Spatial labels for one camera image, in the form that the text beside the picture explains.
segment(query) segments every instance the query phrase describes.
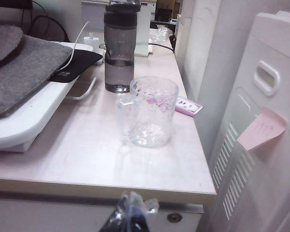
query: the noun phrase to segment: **vent slot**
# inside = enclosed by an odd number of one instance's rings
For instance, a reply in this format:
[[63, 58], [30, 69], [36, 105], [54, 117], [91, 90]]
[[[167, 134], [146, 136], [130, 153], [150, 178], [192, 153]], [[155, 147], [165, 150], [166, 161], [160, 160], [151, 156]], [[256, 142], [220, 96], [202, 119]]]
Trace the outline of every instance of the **vent slot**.
[[224, 174], [227, 170], [230, 156], [232, 153], [232, 149], [234, 147], [234, 144], [236, 143], [237, 137], [238, 137], [238, 134], [236, 130], [234, 129], [234, 126], [232, 125], [232, 123], [230, 123], [227, 129], [227, 133], [224, 138], [224, 143], [222, 145], [218, 159], [216, 161], [215, 169], [213, 173], [213, 179], [214, 179], [217, 189], [219, 189], [220, 183], [222, 182]]
[[246, 151], [242, 152], [224, 197], [223, 207], [228, 220], [232, 217], [234, 208], [241, 197], [255, 163], [250, 153]]

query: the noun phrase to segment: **black plastic bag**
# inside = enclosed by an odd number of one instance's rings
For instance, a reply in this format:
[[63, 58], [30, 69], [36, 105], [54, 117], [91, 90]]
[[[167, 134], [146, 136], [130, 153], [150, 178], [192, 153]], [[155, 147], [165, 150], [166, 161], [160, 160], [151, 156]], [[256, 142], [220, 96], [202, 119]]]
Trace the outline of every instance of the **black plastic bag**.
[[156, 199], [144, 203], [135, 192], [124, 194], [99, 232], [150, 232], [146, 217], [149, 211], [157, 213], [158, 207]]

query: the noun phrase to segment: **black cable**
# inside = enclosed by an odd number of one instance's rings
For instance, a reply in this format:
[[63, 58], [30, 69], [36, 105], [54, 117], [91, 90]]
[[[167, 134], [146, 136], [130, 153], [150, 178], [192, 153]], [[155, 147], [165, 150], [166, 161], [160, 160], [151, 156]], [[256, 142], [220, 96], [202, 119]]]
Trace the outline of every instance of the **black cable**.
[[24, 9], [23, 9], [23, 13], [21, 14], [21, 24], [20, 24], [20, 27], [22, 28], [23, 27], [23, 22], [24, 22]]
[[37, 3], [36, 1], [34, 1], [34, 0], [31, 0], [32, 2], [34, 2], [35, 4], [37, 4], [38, 6], [40, 6], [41, 8], [42, 8], [42, 10], [44, 11], [44, 13], [45, 13], [45, 16], [47, 16], [47, 18], [48, 18], [48, 21], [47, 21], [47, 27], [46, 27], [46, 29], [45, 29], [45, 31], [44, 31], [44, 33], [43, 33], [43, 35], [41, 36], [41, 39], [45, 36], [45, 34], [47, 33], [47, 31], [48, 31], [48, 28], [49, 28], [49, 17], [48, 17], [48, 14], [47, 14], [47, 12], [46, 12], [46, 10], [44, 9], [44, 7], [43, 6], [41, 6], [39, 3]]
[[49, 20], [54, 21], [54, 22], [55, 22], [55, 23], [56, 23], [56, 24], [61, 28], [61, 30], [62, 30], [62, 32], [63, 32], [63, 35], [64, 35], [64, 42], [69, 42], [69, 43], [71, 42], [71, 41], [69, 40], [68, 34], [67, 34], [66, 30], [64, 29], [64, 27], [63, 27], [63, 26], [62, 26], [62, 25], [61, 25], [57, 20], [53, 19], [52, 17], [45, 16], [45, 15], [39, 15], [39, 16], [36, 16], [36, 17], [33, 19], [32, 23], [31, 23], [31, 25], [30, 25], [30, 28], [29, 28], [29, 30], [28, 30], [28, 35], [31, 34], [32, 28], [33, 28], [35, 22], [36, 22], [39, 18], [48, 18]]
[[167, 48], [167, 49], [170, 49], [173, 53], [174, 53], [174, 50], [170, 47], [167, 47], [167, 46], [164, 46], [164, 45], [161, 45], [161, 44], [158, 44], [158, 43], [148, 43], [149, 45], [155, 45], [155, 46], [160, 46], [160, 47], [164, 47], [164, 48]]

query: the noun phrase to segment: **clear glass mug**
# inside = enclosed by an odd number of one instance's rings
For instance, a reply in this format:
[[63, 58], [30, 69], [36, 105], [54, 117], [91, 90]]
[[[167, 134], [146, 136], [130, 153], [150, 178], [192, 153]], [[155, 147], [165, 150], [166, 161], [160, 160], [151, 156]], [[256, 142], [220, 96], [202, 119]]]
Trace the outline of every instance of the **clear glass mug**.
[[130, 93], [118, 100], [119, 123], [124, 125], [122, 108], [130, 106], [129, 130], [124, 135], [136, 145], [160, 147], [168, 143], [178, 86], [155, 76], [138, 77], [130, 83]]

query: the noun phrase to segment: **gray felt pad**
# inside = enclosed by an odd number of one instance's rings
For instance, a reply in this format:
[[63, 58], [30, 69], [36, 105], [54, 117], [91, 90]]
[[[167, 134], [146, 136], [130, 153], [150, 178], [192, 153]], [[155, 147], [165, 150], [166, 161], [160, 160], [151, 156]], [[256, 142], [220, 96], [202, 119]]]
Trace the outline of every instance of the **gray felt pad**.
[[19, 44], [23, 31], [15, 26], [0, 26], [0, 61], [8, 56]]
[[23, 35], [18, 47], [0, 62], [0, 117], [28, 100], [71, 52], [69, 47]]

